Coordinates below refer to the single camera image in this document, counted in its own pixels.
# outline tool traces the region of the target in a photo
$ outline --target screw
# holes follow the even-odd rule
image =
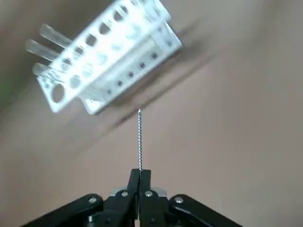
[[[138,110],[138,136],[139,136],[139,177],[142,173],[142,115],[141,109]]]
[[[181,197],[176,197],[175,198],[176,203],[183,203],[184,200]]]
[[[123,197],[126,197],[126,196],[128,196],[128,192],[122,192],[121,195],[122,195]]]
[[[151,191],[146,191],[145,192],[145,196],[146,197],[151,197],[152,196],[152,192]]]
[[[89,199],[89,203],[95,203],[97,201],[97,198],[96,197],[91,197]]]

